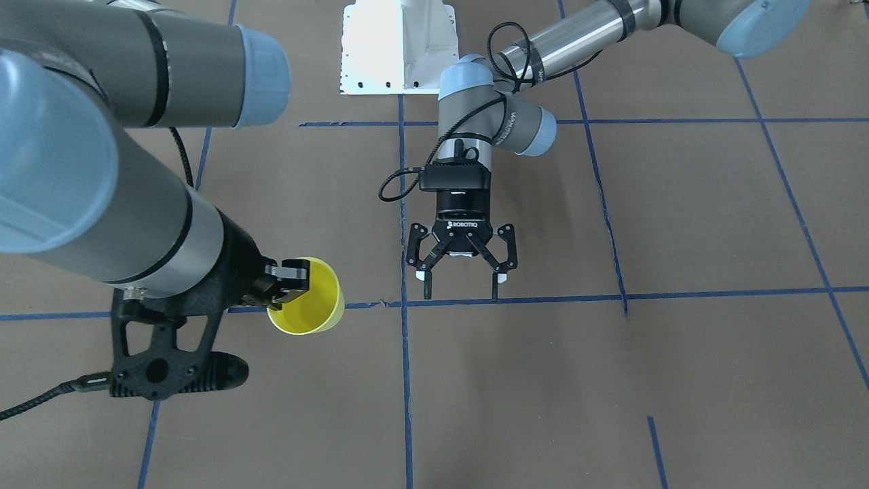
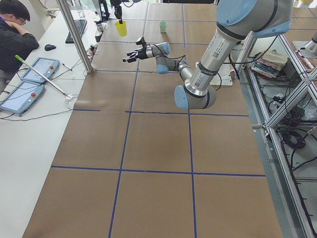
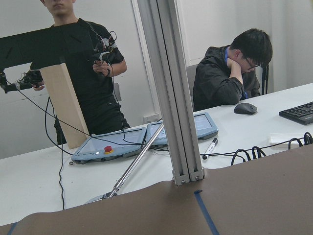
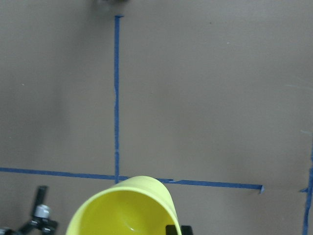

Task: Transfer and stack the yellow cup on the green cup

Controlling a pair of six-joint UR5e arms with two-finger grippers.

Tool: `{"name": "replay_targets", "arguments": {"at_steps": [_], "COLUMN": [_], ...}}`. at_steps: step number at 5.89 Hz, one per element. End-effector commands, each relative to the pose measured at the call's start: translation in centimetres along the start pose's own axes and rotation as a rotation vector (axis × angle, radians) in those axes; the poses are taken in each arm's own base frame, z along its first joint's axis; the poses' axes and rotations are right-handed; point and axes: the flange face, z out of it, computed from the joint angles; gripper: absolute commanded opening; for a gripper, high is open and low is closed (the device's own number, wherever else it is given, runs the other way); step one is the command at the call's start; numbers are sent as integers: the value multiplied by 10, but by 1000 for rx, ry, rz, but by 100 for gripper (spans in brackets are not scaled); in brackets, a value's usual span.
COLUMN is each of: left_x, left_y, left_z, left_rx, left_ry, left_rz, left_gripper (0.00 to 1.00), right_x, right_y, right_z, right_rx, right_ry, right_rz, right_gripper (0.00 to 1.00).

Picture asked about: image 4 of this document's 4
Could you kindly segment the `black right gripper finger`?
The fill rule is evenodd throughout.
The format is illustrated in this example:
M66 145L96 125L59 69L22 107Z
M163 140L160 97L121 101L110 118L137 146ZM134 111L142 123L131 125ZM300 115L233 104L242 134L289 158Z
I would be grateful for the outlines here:
M166 235L193 235L193 229L189 225L181 225L179 229L175 225L165 227Z

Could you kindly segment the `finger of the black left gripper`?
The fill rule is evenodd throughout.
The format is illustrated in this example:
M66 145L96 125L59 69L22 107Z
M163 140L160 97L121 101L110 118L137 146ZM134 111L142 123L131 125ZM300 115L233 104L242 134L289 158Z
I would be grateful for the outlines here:
M31 219L19 229L12 230L8 227L1 227L1 235L28 235L33 230L38 230L42 235L54 235L58 222L50 218L50 207L44 204L48 186L38 186L36 197L30 213Z

